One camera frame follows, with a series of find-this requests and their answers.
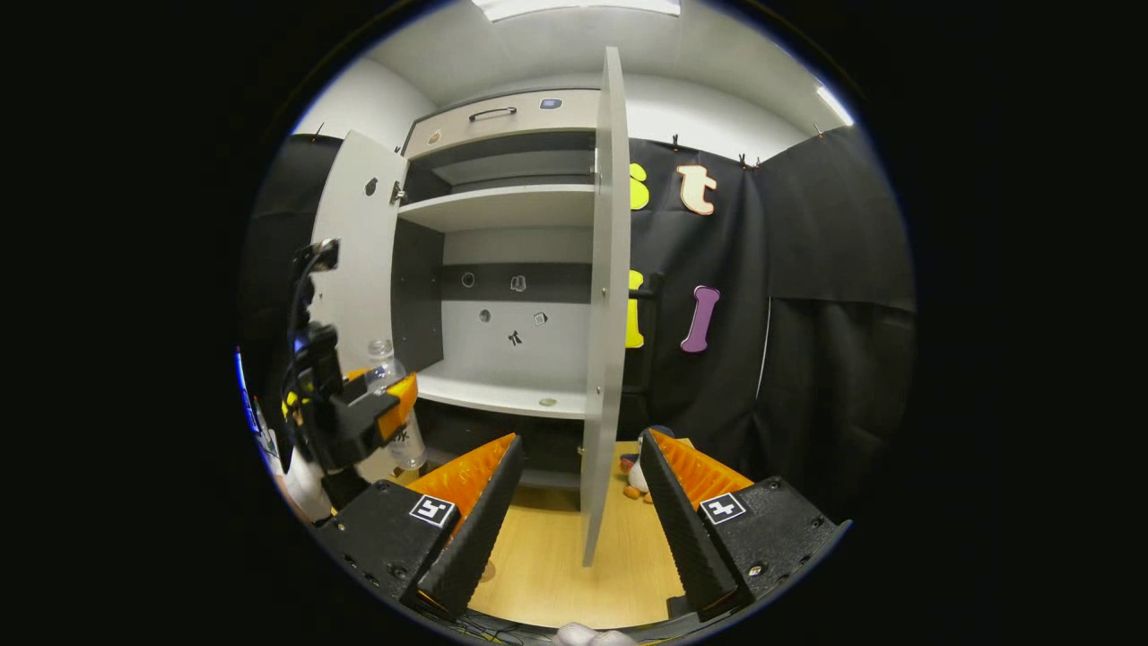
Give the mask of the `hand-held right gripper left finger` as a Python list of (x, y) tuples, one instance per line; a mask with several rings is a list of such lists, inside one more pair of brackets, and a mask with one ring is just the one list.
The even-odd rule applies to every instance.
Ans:
[(318, 540), (386, 602), (453, 622), (483, 579), (523, 464), (522, 438), (503, 436), (410, 484), (378, 481)]

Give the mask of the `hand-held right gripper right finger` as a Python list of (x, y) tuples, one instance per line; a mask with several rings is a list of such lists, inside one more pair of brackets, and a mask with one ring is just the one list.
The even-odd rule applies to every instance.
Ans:
[(800, 583), (853, 528), (786, 478), (752, 483), (660, 429), (639, 435), (639, 470), (698, 620), (755, 612)]

